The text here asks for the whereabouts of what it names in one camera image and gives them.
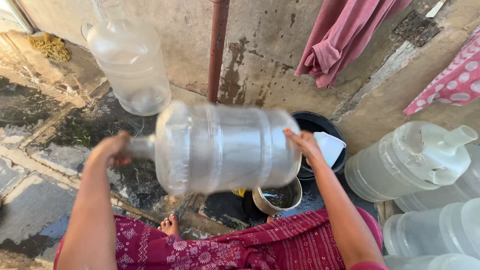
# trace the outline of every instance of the person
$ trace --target person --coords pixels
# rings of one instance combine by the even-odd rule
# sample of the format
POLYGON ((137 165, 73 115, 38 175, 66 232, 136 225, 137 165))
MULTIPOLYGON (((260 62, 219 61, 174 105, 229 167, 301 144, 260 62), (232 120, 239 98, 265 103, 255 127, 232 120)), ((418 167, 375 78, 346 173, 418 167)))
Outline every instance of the person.
POLYGON ((67 232, 59 244, 56 270, 328 269, 387 270, 382 234, 375 219, 356 208, 325 162, 313 134, 286 136, 312 167, 326 209, 273 220, 234 233, 180 238, 175 214, 160 227, 112 215, 108 166, 130 162, 122 155, 129 134, 101 141, 82 172, 67 232))

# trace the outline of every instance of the rusty metal pipe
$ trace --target rusty metal pipe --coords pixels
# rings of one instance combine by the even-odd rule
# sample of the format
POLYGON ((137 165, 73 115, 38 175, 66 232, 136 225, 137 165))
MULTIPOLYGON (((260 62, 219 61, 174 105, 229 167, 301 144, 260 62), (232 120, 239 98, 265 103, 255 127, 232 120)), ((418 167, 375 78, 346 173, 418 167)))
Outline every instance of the rusty metal pipe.
POLYGON ((230 0, 213 1, 212 38, 210 40, 210 64, 208 66, 207 100, 216 103, 220 72, 222 69, 222 54, 227 31, 228 8, 230 0))

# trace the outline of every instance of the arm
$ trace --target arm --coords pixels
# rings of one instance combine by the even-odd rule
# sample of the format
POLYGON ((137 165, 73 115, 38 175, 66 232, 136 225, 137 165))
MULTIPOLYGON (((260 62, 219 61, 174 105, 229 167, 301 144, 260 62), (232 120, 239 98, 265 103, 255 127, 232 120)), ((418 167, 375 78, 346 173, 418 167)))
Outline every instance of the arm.
POLYGON ((298 144, 313 169, 346 269, 359 262, 377 262, 386 266, 375 238, 326 163, 313 134, 303 131, 298 136, 289 129, 285 134, 298 144))
POLYGON ((102 140, 88 156, 82 182, 59 256, 58 270, 116 270, 115 222, 110 202, 107 167, 130 162, 120 152, 130 136, 102 140))

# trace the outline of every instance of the white plastic container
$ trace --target white plastic container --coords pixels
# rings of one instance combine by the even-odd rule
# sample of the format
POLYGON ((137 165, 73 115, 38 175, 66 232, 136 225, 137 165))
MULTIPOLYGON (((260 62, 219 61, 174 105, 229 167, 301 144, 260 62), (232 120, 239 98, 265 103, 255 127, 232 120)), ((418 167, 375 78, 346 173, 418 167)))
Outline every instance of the white plastic container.
POLYGON ((450 203, 468 202, 480 197, 480 146, 465 145, 472 162, 467 171, 451 185, 444 185, 435 190, 420 191, 401 196, 395 203, 404 212, 425 211, 444 207, 450 203))
POLYGON ((108 19, 88 31, 87 42, 122 107, 147 116, 171 100, 160 37, 153 26, 127 20, 120 2, 104 2, 108 19))
POLYGON ((468 126, 448 131, 425 121, 410 121, 347 160, 350 188, 371 202, 392 200, 453 184, 470 165, 463 146, 478 138, 468 126))
POLYGON ((389 255, 459 253, 480 259, 480 198, 392 216, 384 226, 389 255))
POLYGON ((159 115, 155 135, 133 138, 129 149, 155 161, 159 183, 173 195, 281 187, 301 161, 286 127, 300 132, 284 110, 174 101, 159 115))
POLYGON ((480 260, 463 254, 440 256, 384 256, 389 270, 478 270, 480 260))
POLYGON ((318 147, 322 151, 322 154, 330 168, 335 164, 336 159, 340 156, 343 148, 347 147, 347 144, 337 137, 334 137, 325 132, 314 132, 313 136, 317 140, 318 147))

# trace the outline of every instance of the hand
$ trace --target hand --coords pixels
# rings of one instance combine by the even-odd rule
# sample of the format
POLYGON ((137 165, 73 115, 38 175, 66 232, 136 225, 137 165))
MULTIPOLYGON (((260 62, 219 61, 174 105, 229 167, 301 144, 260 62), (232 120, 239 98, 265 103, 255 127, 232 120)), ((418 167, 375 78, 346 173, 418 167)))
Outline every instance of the hand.
POLYGON ((122 151, 127 146, 130 134, 126 131, 119 131, 116 137, 107 137, 101 140, 88 156, 87 162, 105 162, 110 166, 124 166, 132 161, 132 158, 125 156, 122 151))
POLYGON ((318 147, 317 140, 312 133, 302 131, 300 135, 296 135, 289 128, 284 130, 285 136, 295 142, 301 149, 303 155, 307 159, 308 165, 311 167, 317 162, 325 162, 322 151, 318 147))

